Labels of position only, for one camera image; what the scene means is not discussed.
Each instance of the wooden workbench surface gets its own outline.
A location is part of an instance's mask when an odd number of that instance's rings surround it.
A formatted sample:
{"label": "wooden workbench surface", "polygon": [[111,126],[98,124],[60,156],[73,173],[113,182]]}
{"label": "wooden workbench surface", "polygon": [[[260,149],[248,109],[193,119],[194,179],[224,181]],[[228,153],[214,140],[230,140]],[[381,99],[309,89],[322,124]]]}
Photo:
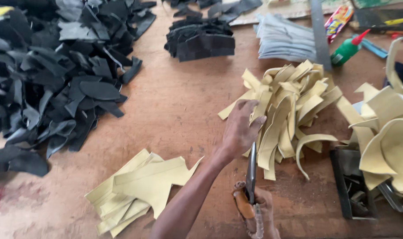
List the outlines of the wooden workbench surface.
{"label": "wooden workbench surface", "polygon": [[[287,63],[257,58],[259,40],[251,25],[233,28],[235,56],[179,63],[163,50],[168,27],[175,20],[173,13],[160,1],[153,12],[156,21],[134,45],[133,54],[144,61],[142,69],[122,89],[130,96],[120,107],[125,116],[103,116],[80,152],[63,149],[49,159],[51,170],[45,177],[11,173],[0,180],[0,239],[111,238],[108,233],[97,236],[95,226],[100,219],[83,197],[87,192],[143,148],[164,159],[183,156],[192,167],[221,141],[225,122],[216,114],[247,90],[241,79],[244,70],[261,77],[266,69]],[[345,29],[332,43],[332,50],[349,36],[350,30]],[[387,36],[367,38],[386,49],[391,42]],[[398,59],[403,62],[403,51]],[[334,70],[334,82],[355,103],[362,100],[362,94],[353,91],[364,82],[382,87],[384,67],[384,60],[361,50]],[[334,105],[318,116],[305,133],[349,139],[348,123]],[[263,180],[263,172],[257,171],[257,185],[273,193],[275,222],[282,238],[403,237],[403,214],[384,201],[377,203],[377,221],[342,218],[328,144],[324,146],[322,154],[303,150],[306,157],[301,163],[310,182],[293,159],[275,166],[275,182]],[[244,180],[246,171],[247,160],[243,158],[225,167],[188,238],[248,238],[231,196],[234,183]],[[171,194],[178,189],[173,186]],[[150,210],[118,238],[146,238],[154,223],[152,215]]]}

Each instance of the metal ruler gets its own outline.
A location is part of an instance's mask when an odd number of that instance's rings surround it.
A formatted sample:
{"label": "metal ruler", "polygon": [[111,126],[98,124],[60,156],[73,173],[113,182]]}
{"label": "metal ruler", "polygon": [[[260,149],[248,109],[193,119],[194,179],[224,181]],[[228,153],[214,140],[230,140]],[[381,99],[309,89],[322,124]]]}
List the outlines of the metal ruler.
{"label": "metal ruler", "polygon": [[324,66],[324,70],[331,71],[332,61],[324,27],[321,0],[310,0],[310,17],[315,37],[316,61]]}

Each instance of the green glue bottle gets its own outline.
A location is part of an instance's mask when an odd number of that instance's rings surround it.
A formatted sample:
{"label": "green glue bottle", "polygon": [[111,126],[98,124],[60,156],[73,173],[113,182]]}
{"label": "green glue bottle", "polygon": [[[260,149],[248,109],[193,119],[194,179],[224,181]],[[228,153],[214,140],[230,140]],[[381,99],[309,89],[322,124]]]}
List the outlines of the green glue bottle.
{"label": "green glue bottle", "polygon": [[360,43],[369,31],[370,29],[364,31],[361,35],[354,37],[353,39],[349,38],[343,41],[337,50],[332,53],[332,64],[335,66],[341,66],[353,57],[354,54],[361,49]]}

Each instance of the stacked black leather pieces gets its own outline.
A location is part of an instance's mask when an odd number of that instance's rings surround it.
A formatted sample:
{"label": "stacked black leather pieces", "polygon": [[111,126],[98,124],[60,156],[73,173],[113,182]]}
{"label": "stacked black leather pieces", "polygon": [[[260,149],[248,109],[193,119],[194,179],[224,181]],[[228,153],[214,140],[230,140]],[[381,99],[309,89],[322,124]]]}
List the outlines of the stacked black leather pieces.
{"label": "stacked black leather pieces", "polygon": [[169,29],[164,49],[180,62],[234,55],[235,39],[231,28],[217,18],[187,16]]}
{"label": "stacked black leather pieces", "polygon": [[123,116],[122,84],[142,64],[126,56],[156,18],[155,4],[0,0],[14,7],[0,17],[0,172],[42,177],[45,158],[65,146],[79,151],[99,117]]}

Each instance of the stack of grey leather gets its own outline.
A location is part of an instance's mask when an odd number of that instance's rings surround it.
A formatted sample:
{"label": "stack of grey leather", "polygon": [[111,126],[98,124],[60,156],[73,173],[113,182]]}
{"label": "stack of grey leather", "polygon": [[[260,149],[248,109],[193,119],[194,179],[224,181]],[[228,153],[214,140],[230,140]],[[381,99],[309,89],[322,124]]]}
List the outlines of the stack of grey leather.
{"label": "stack of grey leather", "polygon": [[259,59],[280,58],[296,62],[315,62],[316,51],[314,32],[280,15],[257,15],[258,25],[254,25],[260,38]]}

